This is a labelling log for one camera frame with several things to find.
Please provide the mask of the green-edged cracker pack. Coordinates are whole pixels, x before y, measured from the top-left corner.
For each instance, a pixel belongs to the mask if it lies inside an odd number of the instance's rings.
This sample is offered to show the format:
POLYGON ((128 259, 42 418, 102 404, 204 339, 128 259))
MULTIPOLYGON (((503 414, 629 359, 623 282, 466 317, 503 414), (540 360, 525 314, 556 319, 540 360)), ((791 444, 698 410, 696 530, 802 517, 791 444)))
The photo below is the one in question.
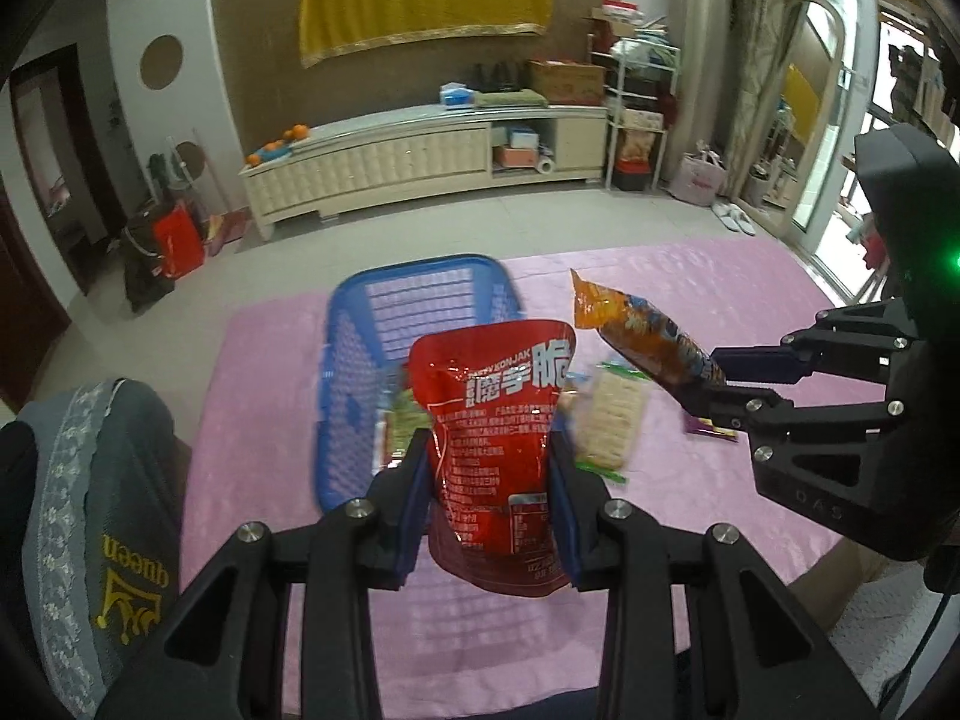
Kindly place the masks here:
POLYGON ((602 362, 574 399, 574 460, 608 481, 626 483, 652 380, 633 367, 602 362))

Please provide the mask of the orange snack bag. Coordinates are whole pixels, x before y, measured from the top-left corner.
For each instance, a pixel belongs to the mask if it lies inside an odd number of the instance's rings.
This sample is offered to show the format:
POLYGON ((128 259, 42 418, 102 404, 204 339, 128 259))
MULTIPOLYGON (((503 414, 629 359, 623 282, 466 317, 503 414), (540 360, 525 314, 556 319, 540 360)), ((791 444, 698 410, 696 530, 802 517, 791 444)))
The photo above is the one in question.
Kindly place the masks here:
POLYGON ((719 364, 652 302, 571 271, 574 327, 596 330, 631 366, 667 390, 724 383, 719 364))

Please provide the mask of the red konjac snack bag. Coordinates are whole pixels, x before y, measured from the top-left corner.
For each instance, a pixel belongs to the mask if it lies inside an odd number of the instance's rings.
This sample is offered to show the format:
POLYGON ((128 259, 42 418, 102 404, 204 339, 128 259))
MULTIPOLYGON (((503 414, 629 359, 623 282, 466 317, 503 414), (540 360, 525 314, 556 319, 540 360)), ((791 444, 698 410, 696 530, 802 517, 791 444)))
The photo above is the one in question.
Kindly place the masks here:
POLYGON ((550 319, 446 330, 410 348, 410 390, 431 418, 431 557, 477 589, 542 598, 566 583, 547 455, 574 349, 573 327, 550 319))

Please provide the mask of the blue plastic basket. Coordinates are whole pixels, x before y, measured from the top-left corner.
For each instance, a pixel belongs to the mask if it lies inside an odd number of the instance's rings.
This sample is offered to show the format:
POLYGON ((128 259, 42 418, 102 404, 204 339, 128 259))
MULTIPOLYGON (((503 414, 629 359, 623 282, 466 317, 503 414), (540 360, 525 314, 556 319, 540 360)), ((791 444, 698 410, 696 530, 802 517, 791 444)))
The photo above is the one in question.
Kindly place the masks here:
POLYGON ((517 320, 523 305, 508 270, 460 254, 361 271, 327 302, 317 395, 314 496, 321 511, 361 496, 382 449, 377 422, 412 344, 425 335, 517 320))

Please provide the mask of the purple yellow snack packet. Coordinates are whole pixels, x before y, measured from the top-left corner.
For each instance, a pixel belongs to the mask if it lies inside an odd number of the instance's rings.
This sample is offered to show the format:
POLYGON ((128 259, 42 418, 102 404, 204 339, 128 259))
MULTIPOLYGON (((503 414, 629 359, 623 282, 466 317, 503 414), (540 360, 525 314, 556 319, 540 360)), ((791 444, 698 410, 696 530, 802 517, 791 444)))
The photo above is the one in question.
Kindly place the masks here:
POLYGON ((683 413, 683 432, 689 436, 709 437, 710 439, 727 440, 727 442, 736 442, 737 433, 729 427, 719 427, 713 424, 708 418, 697 418, 696 416, 683 413))

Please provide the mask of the grey queen cushion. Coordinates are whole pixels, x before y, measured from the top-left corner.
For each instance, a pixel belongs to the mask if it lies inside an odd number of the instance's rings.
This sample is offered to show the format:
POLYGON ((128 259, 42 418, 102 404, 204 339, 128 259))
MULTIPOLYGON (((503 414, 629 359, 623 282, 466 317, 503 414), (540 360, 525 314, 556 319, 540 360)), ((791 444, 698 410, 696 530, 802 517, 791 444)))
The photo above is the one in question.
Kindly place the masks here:
POLYGON ((146 383, 107 379, 21 410, 39 450, 21 551, 53 695, 93 717, 179 594, 174 419, 146 383))

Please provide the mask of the pink quilted table cover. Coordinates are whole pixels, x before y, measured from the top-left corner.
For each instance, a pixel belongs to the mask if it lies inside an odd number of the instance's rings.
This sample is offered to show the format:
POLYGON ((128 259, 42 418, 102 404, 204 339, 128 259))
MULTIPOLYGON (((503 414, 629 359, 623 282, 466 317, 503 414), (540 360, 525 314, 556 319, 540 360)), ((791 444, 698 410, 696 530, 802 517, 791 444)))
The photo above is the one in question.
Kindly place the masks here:
MULTIPOLYGON (((788 250, 763 239, 586 250, 508 262, 532 317, 567 319, 574 277, 651 299, 704 348, 776 343, 807 327, 825 294, 788 250)), ((181 574, 192 578, 241 523, 313 523, 324 291, 236 310, 203 404, 185 495, 181 574)), ((729 522, 818 621, 843 613, 882 559, 755 491, 743 439, 692 436, 679 407, 652 392, 620 494, 690 532, 729 522)), ((490 595, 420 557, 403 589, 371 600, 376 668, 391 718, 501 712, 592 688, 605 596, 490 595)))

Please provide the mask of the pink gift bag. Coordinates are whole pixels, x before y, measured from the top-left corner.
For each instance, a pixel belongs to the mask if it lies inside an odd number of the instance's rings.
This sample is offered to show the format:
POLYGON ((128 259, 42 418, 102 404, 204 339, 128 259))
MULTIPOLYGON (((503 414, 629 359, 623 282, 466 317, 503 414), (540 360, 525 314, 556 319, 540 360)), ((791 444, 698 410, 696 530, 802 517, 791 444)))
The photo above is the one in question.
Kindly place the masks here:
POLYGON ((726 166, 712 149, 688 153, 670 179, 670 197, 695 206, 709 206, 726 181, 726 166))

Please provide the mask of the cream tv cabinet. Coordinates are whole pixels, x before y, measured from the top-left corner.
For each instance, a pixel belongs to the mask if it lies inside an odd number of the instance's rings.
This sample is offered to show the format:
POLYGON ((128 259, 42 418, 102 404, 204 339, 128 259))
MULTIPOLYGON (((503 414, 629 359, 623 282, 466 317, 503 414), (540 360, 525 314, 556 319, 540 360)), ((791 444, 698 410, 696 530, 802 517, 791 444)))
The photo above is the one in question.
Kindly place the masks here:
POLYGON ((607 112, 597 106, 448 109, 360 115, 309 130, 240 173, 262 239, 319 218, 410 200, 604 175, 607 112))

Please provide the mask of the white metal shelf rack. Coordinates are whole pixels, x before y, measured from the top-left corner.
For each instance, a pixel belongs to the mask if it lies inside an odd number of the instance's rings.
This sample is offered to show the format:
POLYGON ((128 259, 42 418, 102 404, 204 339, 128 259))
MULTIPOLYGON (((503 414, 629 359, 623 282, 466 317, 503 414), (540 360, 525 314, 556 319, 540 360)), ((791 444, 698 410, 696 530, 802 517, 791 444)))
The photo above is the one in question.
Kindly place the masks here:
POLYGON ((630 2, 602 0, 589 24, 587 58, 602 70, 608 119, 605 187, 654 188, 677 119, 682 51, 663 16, 644 16, 630 2))

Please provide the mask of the cardboard box on cabinet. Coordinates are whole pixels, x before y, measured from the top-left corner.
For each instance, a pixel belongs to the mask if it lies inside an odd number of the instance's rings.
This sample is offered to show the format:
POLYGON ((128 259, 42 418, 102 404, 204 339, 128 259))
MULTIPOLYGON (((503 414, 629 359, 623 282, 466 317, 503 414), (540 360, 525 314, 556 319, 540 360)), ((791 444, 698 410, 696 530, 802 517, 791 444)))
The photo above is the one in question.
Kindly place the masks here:
POLYGON ((600 106, 605 99, 605 70, 597 65, 532 60, 529 86, 550 104, 600 106))

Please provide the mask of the black bag on floor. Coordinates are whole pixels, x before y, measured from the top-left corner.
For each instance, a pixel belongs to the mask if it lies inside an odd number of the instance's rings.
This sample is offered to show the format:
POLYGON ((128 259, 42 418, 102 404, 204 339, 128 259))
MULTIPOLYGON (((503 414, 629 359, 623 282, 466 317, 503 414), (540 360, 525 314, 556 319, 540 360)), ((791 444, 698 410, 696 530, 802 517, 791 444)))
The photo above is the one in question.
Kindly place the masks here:
POLYGON ((158 207, 145 205, 128 220, 119 238, 124 291, 138 316, 174 291, 174 280, 164 273, 164 255, 153 232, 158 207))

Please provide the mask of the green folded towel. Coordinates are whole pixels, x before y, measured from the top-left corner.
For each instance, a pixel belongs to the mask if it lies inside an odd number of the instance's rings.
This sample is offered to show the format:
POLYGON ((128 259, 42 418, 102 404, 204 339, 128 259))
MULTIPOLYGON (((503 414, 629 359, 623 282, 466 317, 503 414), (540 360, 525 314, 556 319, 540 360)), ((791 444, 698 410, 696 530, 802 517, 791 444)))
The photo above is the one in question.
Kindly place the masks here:
POLYGON ((473 105, 477 109, 544 109, 550 106, 550 103, 534 89, 524 88, 512 91, 475 91, 473 105))

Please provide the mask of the red shopping bag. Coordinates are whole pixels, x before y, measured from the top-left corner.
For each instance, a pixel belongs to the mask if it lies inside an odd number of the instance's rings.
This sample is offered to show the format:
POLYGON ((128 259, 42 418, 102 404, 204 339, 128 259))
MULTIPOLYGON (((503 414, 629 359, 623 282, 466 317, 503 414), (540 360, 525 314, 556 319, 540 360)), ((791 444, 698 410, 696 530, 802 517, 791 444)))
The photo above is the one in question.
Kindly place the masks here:
POLYGON ((176 203, 151 229, 160 248, 161 268, 171 280, 189 275, 205 262, 202 239, 183 203, 176 203))

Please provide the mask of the oranges on cabinet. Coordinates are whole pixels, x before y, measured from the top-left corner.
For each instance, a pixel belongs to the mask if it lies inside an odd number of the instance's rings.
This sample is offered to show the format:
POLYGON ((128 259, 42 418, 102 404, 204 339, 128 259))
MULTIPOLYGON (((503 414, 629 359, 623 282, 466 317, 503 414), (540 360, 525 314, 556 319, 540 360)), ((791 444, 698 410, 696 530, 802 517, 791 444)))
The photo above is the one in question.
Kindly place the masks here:
POLYGON ((302 142, 306 140, 311 133, 311 129, 307 125, 296 124, 293 125, 288 130, 283 132, 278 140, 273 142, 267 142, 265 145, 262 145, 256 151, 247 154, 245 156, 245 164, 249 167, 257 167, 261 164, 270 163, 270 161, 279 160, 283 156, 288 156, 291 153, 291 146, 295 143, 302 142))

